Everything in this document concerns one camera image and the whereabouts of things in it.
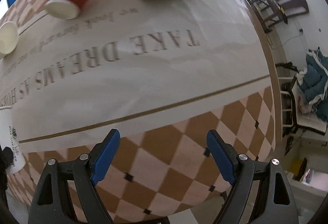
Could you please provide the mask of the white cup black calligraphy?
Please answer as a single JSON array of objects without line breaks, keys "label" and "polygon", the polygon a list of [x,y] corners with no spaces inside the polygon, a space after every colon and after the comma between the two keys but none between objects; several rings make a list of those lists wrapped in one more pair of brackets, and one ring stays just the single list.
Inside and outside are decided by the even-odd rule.
[{"label": "white cup black calligraphy", "polygon": [[24,168],[26,162],[18,143],[12,121],[12,107],[1,107],[1,149],[9,163],[7,174],[15,174]]}]

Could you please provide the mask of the white cup with birds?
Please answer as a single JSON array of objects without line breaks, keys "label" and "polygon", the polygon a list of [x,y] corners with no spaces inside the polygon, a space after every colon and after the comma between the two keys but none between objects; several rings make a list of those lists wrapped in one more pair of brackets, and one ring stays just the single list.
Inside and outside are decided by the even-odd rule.
[{"label": "white cup with birds", "polygon": [[12,53],[19,40],[18,27],[15,22],[8,21],[0,28],[0,59]]}]

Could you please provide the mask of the teal clothes pile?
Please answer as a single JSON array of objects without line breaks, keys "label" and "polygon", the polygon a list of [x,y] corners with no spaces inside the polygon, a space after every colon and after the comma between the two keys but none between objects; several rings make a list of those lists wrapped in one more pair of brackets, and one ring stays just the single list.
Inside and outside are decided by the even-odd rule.
[{"label": "teal clothes pile", "polygon": [[320,48],[309,50],[306,53],[306,68],[296,77],[300,113],[314,113],[327,122],[327,53],[321,52]]}]

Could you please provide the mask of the checkered printed table mat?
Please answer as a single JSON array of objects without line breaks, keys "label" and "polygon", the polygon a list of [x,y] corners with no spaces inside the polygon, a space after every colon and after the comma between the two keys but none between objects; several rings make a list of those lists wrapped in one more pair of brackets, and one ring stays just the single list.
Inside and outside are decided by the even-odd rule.
[{"label": "checkered printed table mat", "polygon": [[116,223],[226,191],[209,130],[252,159],[275,149],[270,69],[245,0],[89,0],[69,21],[46,1],[17,0],[1,18],[19,27],[1,105],[26,161],[8,178],[24,204],[49,159],[74,160],[113,128],[120,147],[97,190]]}]

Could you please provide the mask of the dark wooden side chair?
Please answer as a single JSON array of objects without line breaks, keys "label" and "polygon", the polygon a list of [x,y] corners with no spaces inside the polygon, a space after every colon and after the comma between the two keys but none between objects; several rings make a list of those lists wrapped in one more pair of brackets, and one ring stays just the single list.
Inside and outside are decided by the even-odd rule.
[{"label": "dark wooden side chair", "polygon": [[310,12],[306,0],[247,0],[260,21],[264,33],[272,31],[278,23]]}]

